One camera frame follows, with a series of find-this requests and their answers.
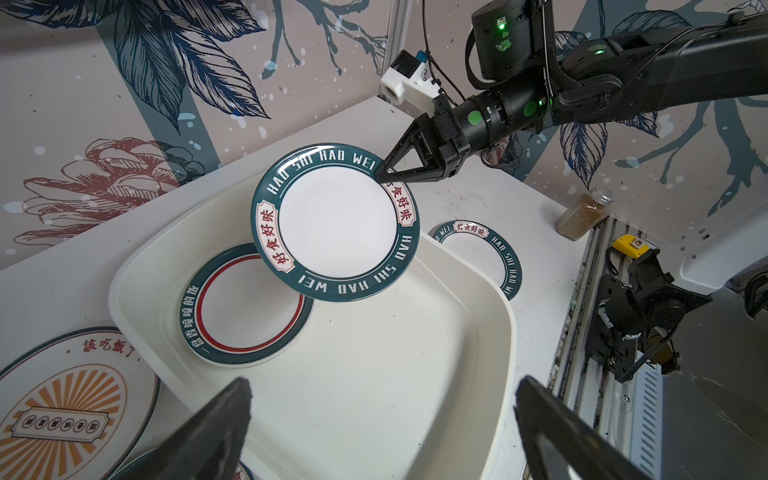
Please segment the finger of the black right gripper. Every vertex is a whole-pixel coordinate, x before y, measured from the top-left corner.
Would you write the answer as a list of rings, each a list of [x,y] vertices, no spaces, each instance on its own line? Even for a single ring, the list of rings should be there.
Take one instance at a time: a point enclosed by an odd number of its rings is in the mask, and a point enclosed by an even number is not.
[[[445,165],[437,162],[422,164],[419,167],[396,171],[394,163],[383,165],[383,182],[436,182],[444,179]]]
[[[438,141],[430,117],[419,116],[411,123],[383,163],[376,169],[374,178],[383,180],[383,165],[394,163],[396,167],[411,151],[417,154],[419,166],[438,162]]]

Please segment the orange sunburst plate upper left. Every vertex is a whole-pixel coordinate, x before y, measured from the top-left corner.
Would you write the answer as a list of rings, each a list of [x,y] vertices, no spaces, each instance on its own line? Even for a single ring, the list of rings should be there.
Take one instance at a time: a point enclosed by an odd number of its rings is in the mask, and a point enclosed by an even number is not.
[[[33,348],[1,372],[2,478],[109,478],[139,443],[160,390],[116,327]]]

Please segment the green rim plate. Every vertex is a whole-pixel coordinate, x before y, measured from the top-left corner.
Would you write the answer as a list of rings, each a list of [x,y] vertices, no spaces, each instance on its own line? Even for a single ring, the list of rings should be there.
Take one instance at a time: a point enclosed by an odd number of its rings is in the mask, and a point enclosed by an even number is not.
[[[416,256],[420,216],[402,182],[380,183],[383,161],[347,144],[315,144],[274,163],[251,202],[266,266],[315,300],[353,302],[383,292]]]
[[[140,466],[145,464],[150,459],[150,457],[154,452],[155,450],[148,450],[142,453],[141,455],[137,456],[136,458],[132,459],[131,461],[125,463],[115,473],[113,473],[110,476],[110,479],[111,480],[127,479],[130,474],[132,474]],[[240,480],[255,480],[256,476],[244,463],[239,462],[237,469],[235,471],[234,478],[240,479]]]
[[[523,270],[518,255],[495,230],[477,221],[458,219],[436,226],[431,236],[486,274],[508,300],[520,291]]]

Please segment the yellow tape measure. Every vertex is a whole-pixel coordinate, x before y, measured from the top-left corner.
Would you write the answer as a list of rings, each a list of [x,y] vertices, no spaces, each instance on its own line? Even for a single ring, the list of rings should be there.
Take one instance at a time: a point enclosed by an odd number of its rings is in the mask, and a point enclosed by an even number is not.
[[[639,259],[650,250],[649,245],[640,237],[624,234],[615,239],[611,247],[632,260]]]

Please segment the white plastic bin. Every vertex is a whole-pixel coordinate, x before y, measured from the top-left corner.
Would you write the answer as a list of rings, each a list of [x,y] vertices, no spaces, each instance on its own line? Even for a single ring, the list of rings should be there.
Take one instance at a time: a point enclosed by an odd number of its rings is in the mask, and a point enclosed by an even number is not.
[[[487,479],[509,406],[517,325],[498,288],[430,237],[384,292],[316,302],[298,338],[249,368],[202,360],[179,307],[194,273],[249,239],[252,177],[178,217],[118,270],[113,321],[191,410],[252,390],[243,460],[263,479]]]

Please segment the glass spice jar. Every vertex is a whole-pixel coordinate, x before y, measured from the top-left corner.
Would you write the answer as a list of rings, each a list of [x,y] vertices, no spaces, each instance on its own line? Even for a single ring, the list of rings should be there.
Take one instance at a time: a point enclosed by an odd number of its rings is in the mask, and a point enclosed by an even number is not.
[[[613,201],[614,193],[609,188],[592,188],[560,216],[555,225],[556,232],[567,239],[579,240],[607,216]]]

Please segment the aluminium rail front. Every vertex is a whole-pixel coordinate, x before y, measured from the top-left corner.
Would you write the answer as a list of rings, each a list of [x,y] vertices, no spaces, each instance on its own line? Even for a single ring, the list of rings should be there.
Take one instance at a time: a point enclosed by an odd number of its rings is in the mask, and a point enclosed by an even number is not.
[[[612,447],[644,474],[662,473],[662,377],[647,365],[632,380],[614,374],[586,355],[593,302],[599,280],[608,272],[605,252],[623,234],[646,235],[612,217],[586,236],[575,287],[548,380],[548,388]]]

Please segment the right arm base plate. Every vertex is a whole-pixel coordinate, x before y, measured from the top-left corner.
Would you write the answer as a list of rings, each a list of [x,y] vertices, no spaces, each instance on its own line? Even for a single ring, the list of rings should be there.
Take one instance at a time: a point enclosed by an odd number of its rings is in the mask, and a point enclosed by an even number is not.
[[[630,380],[638,370],[633,367],[642,320],[631,289],[604,274],[597,287],[585,351],[619,383]]]

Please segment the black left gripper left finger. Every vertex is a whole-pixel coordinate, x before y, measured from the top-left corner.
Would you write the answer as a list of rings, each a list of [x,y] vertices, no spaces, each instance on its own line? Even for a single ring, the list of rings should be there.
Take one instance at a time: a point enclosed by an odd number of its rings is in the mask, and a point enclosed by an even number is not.
[[[233,479],[250,422],[249,381],[237,377],[177,429],[130,479]]]

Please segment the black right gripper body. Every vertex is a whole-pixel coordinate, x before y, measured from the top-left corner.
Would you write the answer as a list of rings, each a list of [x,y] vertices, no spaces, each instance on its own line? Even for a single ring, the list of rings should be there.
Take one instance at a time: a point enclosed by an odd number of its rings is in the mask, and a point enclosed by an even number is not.
[[[567,89],[549,1],[492,1],[471,22],[465,56],[477,50],[482,77],[466,71],[478,92],[457,106],[440,96],[433,115],[419,118],[421,180],[450,178],[468,157],[541,126],[556,95]]]

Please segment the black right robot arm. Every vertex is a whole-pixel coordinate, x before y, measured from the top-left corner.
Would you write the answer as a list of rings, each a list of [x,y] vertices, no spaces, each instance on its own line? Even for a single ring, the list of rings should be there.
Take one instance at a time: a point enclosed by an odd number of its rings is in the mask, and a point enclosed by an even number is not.
[[[653,28],[654,13],[628,19],[609,37],[570,43],[556,35],[548,1],[493,1],[476,10],[465,45],[480,68],[469,71],[476,94],[453,105],[426,98],[384,163],[379,183],[434,182],[521,130],[561,128],[565,150],[590,126],[642,122],[653,112],[767,91],[767,16],[734,13],[720,24]],[[638,342],[654,328],[672,335],[714,291],[767,256],[767,187],[734,212],[634,259],[629,279],[604,275],[598,285],[586,353],[618,382],[645,363]]]

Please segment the green red ring plate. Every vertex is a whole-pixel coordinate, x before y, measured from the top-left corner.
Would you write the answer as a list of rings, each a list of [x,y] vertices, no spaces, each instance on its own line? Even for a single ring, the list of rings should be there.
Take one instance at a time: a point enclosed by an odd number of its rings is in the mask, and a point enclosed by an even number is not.
[[[182,290],[182,340],[202,360],[250,367],[286,349],[303,331],[313,300],[276,279],[255,244],[220,252]]]

